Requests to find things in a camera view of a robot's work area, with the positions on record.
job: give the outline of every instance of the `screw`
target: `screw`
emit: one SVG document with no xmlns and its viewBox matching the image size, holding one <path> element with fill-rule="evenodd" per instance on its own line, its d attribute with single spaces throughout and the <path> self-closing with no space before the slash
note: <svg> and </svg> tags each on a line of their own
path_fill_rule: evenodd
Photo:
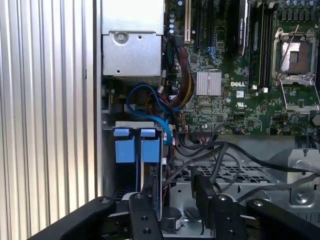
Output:
<svg viewBox="0 0 320 240">
<path fill-rule="evenodd" d="M 123 42 L 124 40 L 125 40 L 125 35 L 123 34 L 123 33 L 120 33 L 119 35 L 118 35 L 118 41 L 119 42 Z"/>
<path fill-rule="evenodd" d="M 102 201 L 101 201 L 101 203 L 102 204 L 108 204 L 108 203 L 110 203 L 110 200 L 109 199 L 103 199 Z"/>
<path fill-rule="evenodd" d="M 254 205 L 257 205 L 258 207 L 261 207 L 264 205 L 261 201 L 258 201 L 258 200 L 255 200 L 253 203 L 254 203 Z"/>
<path fill-rule="evenodd" d="M 219 195 L 218 199 L 220 199 L 221 201 L 227 200 L 227 198 L 224 195 Z"/>
<path fill-rule="evenodd" d="M 308 201 L 308 197 L 306 196 L 306 194 L 302 193 L 302 192 L 299 192 L 297 195 L 296 195 L 297 199 L 305 204 L 307 201 Z"/>
<path fill-rule="evenodd" d="M 134 198 L 135 199 L 142 199 L 144 196 L 142 196 L 140 193 L 138 193 Z"/>
</svg>

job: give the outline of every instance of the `silver heatsink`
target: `silver heatsink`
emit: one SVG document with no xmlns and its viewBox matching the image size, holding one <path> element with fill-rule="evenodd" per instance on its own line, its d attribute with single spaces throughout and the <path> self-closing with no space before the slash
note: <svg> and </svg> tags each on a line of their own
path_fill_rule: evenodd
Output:
<svg viewBox="0 0 320 240">
<path fill-rule="evenodd" d="M 197 96 L 220 96 L 222 73 L 220 71 L 198 71 L 196 73 Z"/>
</svg>

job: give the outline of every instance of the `wire bundle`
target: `wire bundle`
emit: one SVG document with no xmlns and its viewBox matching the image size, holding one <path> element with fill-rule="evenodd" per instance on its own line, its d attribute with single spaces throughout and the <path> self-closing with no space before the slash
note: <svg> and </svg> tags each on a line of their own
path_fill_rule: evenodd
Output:
<svg viewBox="0 0 320 240">
<path fill-rule="evenodd" d="M 166 133 L 166 140 L 163 141 L 163 143 L 165 145 L 169 145 L 171 146 L 172 145 L 172 142 L 173 142 L 173 138 L 172 138 L 172 135 L 171 135 L 171 130 L 169 128 L 169 125 L 167 122 L 165 122 L 164 120 L 162 120 L 160 117 L 158 116 L 154 116 L 154 115 L 149 115 L 149 114 L 146 114 L 146 113 L 143 113 L 143 112 L 140 112 L 140 111 L 137 111 L 137 110 L 134 110 L 131 106 L 130 106 L 130 98 L 132 97 L 132 95 L 134 94 L 134 92 L 140 88 L 148 88 L 150 89 L 150 91 L 153 93 L 154 95 L 154 98 L 157 102 L 157 104 L 159 105 L 159 107 L 161 108 L 161 110 L 163 112 L 166 112 L 165 108 L 161 105 L 160 103 L 160 100 L 158 98 L 158 95 L 156 93 L 156 91 L 148 84 L 145 84 L 145 83 L 141 83 L 141 84 L 138 84 L 137 86 L 135 86 L 131 92 L 129 93 L 129 95 L 127 96 L 126 98 L 126 107 L 128 108 L 128 110 L 135 116 L 137 117 L 140 117 L 140 118 L 147 118 L 147 119 L 152 119 L 154 120 L 155 122 L 159 123 L 162 125 L 165 133 Z"/>
<path fill-rule="evenodd" d="M 171 106 L 183 108 L 195 92 L 195 82 L 189 63 L 189 55 L 185 47 L 176 49 L 176 58 L 181 67 L 181 83 L 179 93 L 171 101 Z"/>
</svg>

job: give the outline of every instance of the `pcie slot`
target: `pcie slot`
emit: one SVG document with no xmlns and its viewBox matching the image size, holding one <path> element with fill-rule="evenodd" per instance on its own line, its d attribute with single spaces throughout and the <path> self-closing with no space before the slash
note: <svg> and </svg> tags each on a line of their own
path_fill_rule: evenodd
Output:
<svg viewBox="0 0 320 240">
<path fill-rule="evenodd" d="M 192 0 L 185 0 L 184 41 L 191 41 L 191 8 Z"/>
<path fill-rule="evenodd" d="M 265 9 L 262 27 L 262 63 L 260 72 L 260 87 L 270 87 L 271 76 L 271 50 L 272 50 L 273 10 Z"/>
<path fill-rule="evenodd" d="M 195 41 L 194 46 L 200 48 L 201 46 L 201 17 L 202 17 L 202 0 L 195 0 Z"/>
<path fill-rule="evenodd" d="M 207 0 L 207 39 L 206 39 L 206 47 L 211 47 L 214 38 L 214 0 Z"/>
</svg>

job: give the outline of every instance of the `green circuit board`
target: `green circuit board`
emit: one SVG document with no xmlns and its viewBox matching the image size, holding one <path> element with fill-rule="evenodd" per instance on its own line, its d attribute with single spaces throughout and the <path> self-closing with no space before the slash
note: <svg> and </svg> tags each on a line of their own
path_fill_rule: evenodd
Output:
<svg viewBox="0 0 320 240">
<path fill-rule="evenodd" d="M 169 8 L 174 12 L 175 4 L 172 4 Z M 297 105 L 301 108 L 318 105 L 319 99 L 315 88 L 304 85 L 286 85 L 283 93 L 282 88 L 279 85 L 275 85 L 271 75 L 268 93 L 251 89 L 250 78 L 252 78 L 251 82 L 254 81 L 255 75 L 259 75 L 257 69 L 262 68 L 260 66 L 260 58 L 257 57 L 257 53 L 253 53 L 253 44 L 256 44 L 255 36 L 260 36 L 259 32 L 255 33 L 255 30 L 257 30 L 255 27 L 258 23 L 248 23 L 248 41 L 245 53 L 240 59 L 231 60 L 228 58 L 226 50 L 229 2 L 226 2 L 224 17 L 220 19 L 216 17 L 219 14 L 219 4 L 219 1 L 215 1 L 215 8 L 213 9 L 216 20 L 214 21 L 212 45 L 215 47 L 216 60 L 212 60 L 203 48 L 195 47 L 193 39 L 191 39 L 190 44 L 185 44 L 185 48 L 189 52 L 190 67 L 195 81 L 197 72 L 199 71 L 217 71 L 222 73 L 221 95 L 193 95 L 183 109 L 182 119 L 185 124 L 185 132 L 209 133 L 217 124 L 233 122 L 246 135 L 275 135 L 285 125 L 299 125 L 307 129 L 310 135 L 316 135 L 317 129 L 310 124 L 312 114 L 287 111 L 284 102 L 285 94 L 289 104 Z M 290 16 L 288 17 L 288 11 L 291 14 L 291 10 L 284 5 L 284 2 L 280 2 L 277 10 L 272 13 L 273 21 L 270 28 L 272 35 L 275 35 L 279 28 L 282 28 L 284 32 L 292 32 L 297 24 L 299 24 L 299 31 L 307 32 L 310 29 L 313 30 L 316 37 L 316 55 L 314 56 L 314 61 L 316 62 L 319 43 L 318 15 L 312 18 L 312 20 L 295 20 L 294 10 L 292 10 L 292 19 Z M 184 21 L 177 21 L 175 24 L 178 28 L 177 34 L 182 33 Z M 279 56 L 281 56 L 281 49 L 277 48 L 276 51 L 279 51 Z M 278 57 L 276 60 L 278 66 L 280 65 L 279 61 L 280 58 Z M 178 82 L 180 77 L 181 75 L 177 73 Z M 231 86 L 231 82 L 244 83 L 244 86 Z M 220 134 L 233 134 L 234 132 L 235 129 L 229 126 L 222 127 L 219 131 Z M 283 135 L 297 135 L 298 133 L 299 130 L 296 128 L 281 132 Z"/>
</svg>

